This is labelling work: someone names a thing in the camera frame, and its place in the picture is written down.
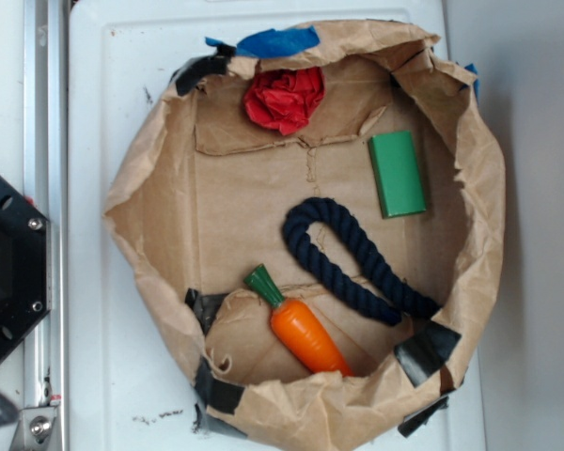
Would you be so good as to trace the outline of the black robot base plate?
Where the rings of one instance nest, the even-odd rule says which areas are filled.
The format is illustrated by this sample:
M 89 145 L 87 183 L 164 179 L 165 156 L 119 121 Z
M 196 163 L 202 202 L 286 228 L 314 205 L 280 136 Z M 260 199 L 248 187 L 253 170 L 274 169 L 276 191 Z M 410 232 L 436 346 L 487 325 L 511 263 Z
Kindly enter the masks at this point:
M 0 176 L 0 365 L 48 313 L 48 228 Z

